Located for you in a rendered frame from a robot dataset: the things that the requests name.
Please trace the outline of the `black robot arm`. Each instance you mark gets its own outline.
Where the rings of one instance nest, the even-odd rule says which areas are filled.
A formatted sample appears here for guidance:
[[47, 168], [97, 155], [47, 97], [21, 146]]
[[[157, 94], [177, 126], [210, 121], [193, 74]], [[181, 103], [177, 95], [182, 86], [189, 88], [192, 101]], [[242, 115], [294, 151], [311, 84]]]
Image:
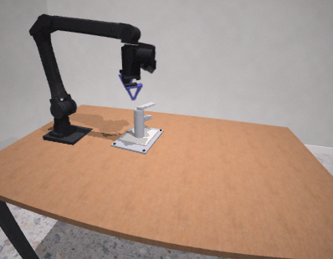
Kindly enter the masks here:
[[[68, 114], [76, 113], [77, 105], [64, 88], [54, 56], [50, 34], [58, 30], [116, 38], [121, 39], [122, 43], [128, 43], [121, 47], [121, 60], [136, 61], [131, 64], [131, 76], [141, 75], [141, 68], [151, 74], [155, 71], [156, 47], [148, 43], [139, 43], [140, 29], [127, 23], [110, 23], [47, 14], [38, 16], [38, 21], [29, 29], [29, 33], [37, 44], [51, 92], [49, 101], [51, 103], [50, 112], [54, 117], [54, 130], [49, 131], [49, 136], [62, 139], [77, 131], [76, 127], [71, 126], [68, 117]], [[66, 96], [69, 97], [65, 98]], [[61, 101], [61, 99], [64, 100]]]

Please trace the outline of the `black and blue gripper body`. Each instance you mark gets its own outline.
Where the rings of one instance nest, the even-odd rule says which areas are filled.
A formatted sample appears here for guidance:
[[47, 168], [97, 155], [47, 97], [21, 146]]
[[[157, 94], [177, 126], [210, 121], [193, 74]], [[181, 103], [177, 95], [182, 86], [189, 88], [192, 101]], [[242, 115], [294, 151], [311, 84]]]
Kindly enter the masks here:
[[130, 83], [131, 79], [141, 80], [140, 75], [131, 76], [131, 64], [135, 62], [136, 61], [122, 61], [122, 69], [120, 70], [120, 74], [122, 75], [122, 82], [126, 87], [137, 86], [137, 83]]

